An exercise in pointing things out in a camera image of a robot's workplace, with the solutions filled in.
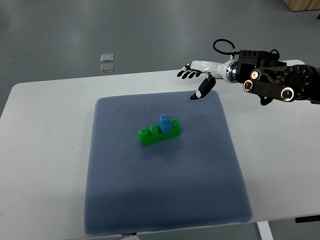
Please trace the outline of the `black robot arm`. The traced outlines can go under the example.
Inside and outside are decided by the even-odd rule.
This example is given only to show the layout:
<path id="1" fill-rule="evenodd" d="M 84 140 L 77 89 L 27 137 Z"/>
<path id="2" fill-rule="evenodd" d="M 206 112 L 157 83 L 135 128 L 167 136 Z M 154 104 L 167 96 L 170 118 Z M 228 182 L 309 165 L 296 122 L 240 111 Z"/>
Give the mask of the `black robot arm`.
<path id="1" fill-rule="evenodd" d="M 270 52 L 240 50 L 235 79 L 247 93 L 257 95 L 266 106 L 273 100 L 320 103 L 320 69 L 311 65 L 280 61 L 276 49 Z"/>

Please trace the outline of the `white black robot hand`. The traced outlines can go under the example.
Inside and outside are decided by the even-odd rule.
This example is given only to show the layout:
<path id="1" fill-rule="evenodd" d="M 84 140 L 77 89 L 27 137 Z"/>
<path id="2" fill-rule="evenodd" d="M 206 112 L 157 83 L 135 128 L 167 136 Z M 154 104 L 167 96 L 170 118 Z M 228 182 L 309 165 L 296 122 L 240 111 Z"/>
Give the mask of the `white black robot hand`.
<path id="1" fill-rule="evenodd" d="M 196 92 L 190 97 L 190 100 L 199 100 L 204 98 L 215 86 L 216 80 L 224 80 L 227 83 L 237 83 L 236 70 L 237 61 L 229 60 L 224 63 L 212 61 L 194 60 L 186 64 L 177 74 L 182 79 L 199 77 L 205 74 L 206 78 L 200 84 Z"/>

